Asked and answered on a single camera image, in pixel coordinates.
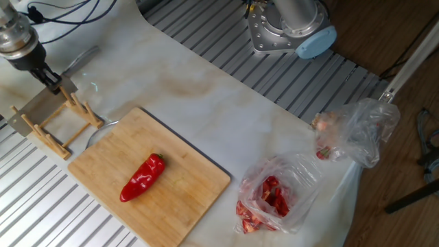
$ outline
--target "plastic bag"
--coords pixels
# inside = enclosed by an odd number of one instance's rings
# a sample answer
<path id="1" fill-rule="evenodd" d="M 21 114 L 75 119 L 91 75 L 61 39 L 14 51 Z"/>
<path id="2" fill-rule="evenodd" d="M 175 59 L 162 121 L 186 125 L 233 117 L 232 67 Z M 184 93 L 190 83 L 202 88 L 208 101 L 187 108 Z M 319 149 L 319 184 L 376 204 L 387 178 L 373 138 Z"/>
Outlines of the plastic bag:
<path id="1" fill-rule="evenodd" d="M 348 156 L 364 167 L 374 167 L 380 143 L 390 138 L 399 119 L 395 105 L 369 98 L 317 114 L 311 124 L 317 130 L 317 157 L 339 161 Z"/>
<path id="2" fill-rule="evenodd" d="M 244 175 L 236 214 L 238 232 L 265 228 L 296 233 L 322 186 L 313 154 L 276 156 L 260 161 Z"/>

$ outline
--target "cutting board edge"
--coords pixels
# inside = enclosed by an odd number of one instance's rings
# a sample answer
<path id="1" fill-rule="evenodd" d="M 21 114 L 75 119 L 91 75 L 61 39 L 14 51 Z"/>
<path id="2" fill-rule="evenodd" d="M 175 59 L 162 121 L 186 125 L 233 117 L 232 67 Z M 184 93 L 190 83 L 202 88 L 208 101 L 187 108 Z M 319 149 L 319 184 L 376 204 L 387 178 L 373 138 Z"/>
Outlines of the cutting board edge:
<path id="1" fill-rule="evenodd" d="M 71 168 L 70 168 L 70 164 L 67 167 L 67 169 L 72 173 Z M 198 222 L 206 215 L 207 211 L 209 211 L 211 209 L 211 207 L 215 204 L 215 202 L 218 200 L 218 198 L 220 198 L 220 196 L 225 192 L 225 190 L 229 187 L 230 182 L 231 182 L 231 177 L 227 174 L 228 176 L 228 182 L 227 184 L 224 186 L 224 188 L 221 190 L 221 192 L 218 193 L 218 195 L 215 197 L 215 199 L 212 201 L 212 203 L 206 208 L 206 211 L 201 215 L 201 217 L 193 224 L 193 226 L 189 229 L 189 232 L 185 235 L 185 237 L 183 237 L 183 239 L 181 240 L 181 242 L 177 245 L 180 246 L 181 244 L 183 244 L 183 242 L 186 240 L 186 238 L 189 236 L 189 234 L 191 234 L 191 231 L 197 226 Z M 81 181 L 78 177 L 75 176 L 75 178 L 80 181 L 82 184 L 84 184 L 83 181 Z M 113 217 L 115 217 L 117 220 L 119 220 L 124 227 L 126 227 L 132 234 L 134 234 L 134 236 L 136 236 L 138 239 L 140 239 L 144 244 L 147 244 L 149 246 L 149 244 L 146 242 L 146 240 L 144 240 L 141 236 L 137 235 L 137 233 L 131 229 L 131 227 L 124 221 L 122 220 L 115 212 L 113 212 L 113 210 L 111 210 L 104 202 L 102 202 L 99 197 L 97 197 L 92 191 L 90 191 L 86 186 L 82 186 L 83 189 L 85 189 L 87 191 L 87 193 L 89 195 L 91 195 L 93 197 L 93 199 L 95 199 L 101 206 L 103 206 L 105 208 L 105 210 L 107 210 L 108 212 L 111 213 L 111 215 Z"/>

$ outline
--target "white tabletop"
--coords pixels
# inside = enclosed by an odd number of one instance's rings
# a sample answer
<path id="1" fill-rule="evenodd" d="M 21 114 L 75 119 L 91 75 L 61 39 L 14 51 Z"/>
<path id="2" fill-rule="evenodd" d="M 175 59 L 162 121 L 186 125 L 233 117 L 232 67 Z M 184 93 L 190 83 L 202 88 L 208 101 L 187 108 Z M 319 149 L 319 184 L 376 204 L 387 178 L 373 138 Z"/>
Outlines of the white tabletop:
<path id="1" fill-rule="evenodd" d="M 38 29 L 40 40 L 69 28 L 42 25 Z M 141 106 L 232 175 L 229 188 L 182 246 L 343 244 L 353 218 L 360 173 L 359 166 L 351 160 L 321 163 L 327 183 L 298 234 L 259 231 L 242 235 L 233 230 L 238 220 L 237 190 L 249 166 L 262 157 L 285 152 L 312 155 L 314 134 L 305 122 L 152 27 L 140 15 L 134 1 L 119 0 L 102 20 L 45 46 L 47 62 L 61 71 L 93 45 L 99 45 L 102 53 L 72 77 L 80 100 L 87 100 L 106 121 L 118 120 L 132 107 Z M 5 78 L 0 83 L 6 85 L 0 86 L 1 114 L 7 111 L 3 106 L 15 104 L 20 108 L 42 88 L 6 61 L 0 62 L 0 73 Z M 21 95 L 11 93 L 23 88 L 27 90 Z M 66 141 L 82 124 L 79 117 L 65 110 L 47 129 Z M 70 145 L 73 156 L 67 161 L 32 135 L 28 138 L 67 170 L 67 165 L 84 150 L 93 131 L 89 128 Z"/>

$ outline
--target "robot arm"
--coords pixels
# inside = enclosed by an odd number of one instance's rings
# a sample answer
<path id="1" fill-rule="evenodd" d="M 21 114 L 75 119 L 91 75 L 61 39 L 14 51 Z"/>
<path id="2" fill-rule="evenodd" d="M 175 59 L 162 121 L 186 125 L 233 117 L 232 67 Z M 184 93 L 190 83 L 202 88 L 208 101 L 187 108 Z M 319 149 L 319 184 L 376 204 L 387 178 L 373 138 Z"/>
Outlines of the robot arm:
<path id="1" fill-rule="evenodd" d="M 59 92 L 61 77 L 45 62 L 46 50 L 36 30 L 9 0 L 0 0 L 0 56 L 15 69 L 29 71 L 54 94 Z"/>

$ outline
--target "sliced red pepper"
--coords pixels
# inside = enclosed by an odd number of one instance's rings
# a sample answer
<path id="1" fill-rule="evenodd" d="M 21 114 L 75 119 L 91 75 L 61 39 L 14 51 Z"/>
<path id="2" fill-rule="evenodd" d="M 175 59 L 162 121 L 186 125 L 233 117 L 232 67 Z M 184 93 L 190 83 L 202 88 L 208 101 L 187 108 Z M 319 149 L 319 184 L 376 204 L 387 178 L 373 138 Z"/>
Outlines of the sliced red pepper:
<path id="1" fill-rule="evenodd" d="M 261 198 L 262 198 L 262 200 L 267 200 L 267 198 L 270 196 L 270 194 L 271 194 L 271 192 L 270 191 L 264 191 L 264 192 L 262 192 L 262 196 L 261 196 Z"/>
<path id="2" fill-rule="evenodd" d="M 279 185 L 279 180 L 275 176 L 269 176 L 266 182 L 271 186 L 271 188 Z"/>
<path id="3" fill-rule="evenodd" d="M 274 202 L 273 206 L 276 208 L 277 213 L 282 217 L 285 217 L 289 212 L 287 202 L 285 201 L 283 196 L 277 197 L 276 202 Z"/>
<path id="4" fill-rule="evenodd" d="M 272 187 L 270 186 L 270 184 L 265 181 L 264 183 L 262 183 L 262 193 L 266 192 L 266 191 L 271 191 Z"/>
<path id="5" fill-rule="evenodd" d="M 274 190 L 274 195 L 275 195 L 276 197 L 280 196 L 280 195 L 281 195 L 281 188 L 276 188 L 276 189 Z"/>
<path id="6" fill-rule="evenodd" d="M 268 230 L 270 231 L 275 231 L 277 229 L 275 229 L 273 226 L 269 226 L 269 225 L 264 225 Z"/>
<path id="7" fill-rule="evenodd" d="M 123 187 L 120 201 L 127 202 L 140 196 L 156 182 L 164 170 L 163 156 L 161 154 L 151 154 Z"/>
<path id="8" fill-rule="evenodd" d="M 329 158 L 329 155 L 331 154 L 331 148 L 330 147 L 325 147 L 322 150 L 318 151 L 316 153 L 317 158 L 321 159 L 321 160 L 325 160 Z"/>
<path id="9" fill-rule="evenodd" d="M 259 230 L 259 226 L 255 226 L 251 220 L 244 219 L 242 220 L 242 229 L 244 230 L 244 234 L 253 233 Z"/>

